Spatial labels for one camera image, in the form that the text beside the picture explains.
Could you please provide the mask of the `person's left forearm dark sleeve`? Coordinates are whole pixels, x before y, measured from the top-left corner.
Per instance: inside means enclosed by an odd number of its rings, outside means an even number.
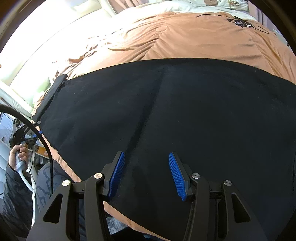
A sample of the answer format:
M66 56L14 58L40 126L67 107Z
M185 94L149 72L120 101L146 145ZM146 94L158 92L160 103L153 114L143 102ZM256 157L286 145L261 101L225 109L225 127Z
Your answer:
M6 166L5 179L1 216L14 235L26 238L32 226L32 192L10 165Z

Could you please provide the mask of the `person's left hand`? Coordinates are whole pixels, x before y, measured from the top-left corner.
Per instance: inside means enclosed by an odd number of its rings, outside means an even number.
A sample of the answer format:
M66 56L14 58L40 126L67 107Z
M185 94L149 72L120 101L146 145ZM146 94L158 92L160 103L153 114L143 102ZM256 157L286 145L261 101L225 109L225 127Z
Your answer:
M14 170L16 170L16 156L28 166L29 154L28 145L26 143L15 145L10 151L8 164Z

